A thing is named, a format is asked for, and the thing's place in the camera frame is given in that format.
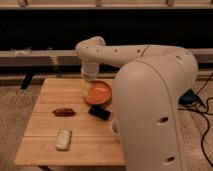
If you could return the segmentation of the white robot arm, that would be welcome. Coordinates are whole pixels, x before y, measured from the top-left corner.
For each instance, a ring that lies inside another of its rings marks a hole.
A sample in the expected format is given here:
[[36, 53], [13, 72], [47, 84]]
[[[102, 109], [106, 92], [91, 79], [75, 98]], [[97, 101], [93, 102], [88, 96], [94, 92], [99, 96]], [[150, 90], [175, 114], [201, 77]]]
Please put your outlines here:
[[127, 171], [187, 171], [178, 100], [196, 80], [198, 64], [185, 48], [108, 46], [96, 36], [76, 45], [85, 80], [101, 63], [116, 66], [113, 108]]

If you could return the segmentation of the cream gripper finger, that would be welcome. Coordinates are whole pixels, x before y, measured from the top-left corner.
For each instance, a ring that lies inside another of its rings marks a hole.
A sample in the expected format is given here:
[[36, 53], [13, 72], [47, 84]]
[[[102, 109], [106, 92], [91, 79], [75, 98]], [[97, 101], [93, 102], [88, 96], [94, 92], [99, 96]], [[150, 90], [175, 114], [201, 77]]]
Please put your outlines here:
[[90, 86], [91, 86], [91, 83], [89, 81], [86, 81], [86, 80], [81, 81], [81, 93], [83, 97], [88, 96]]

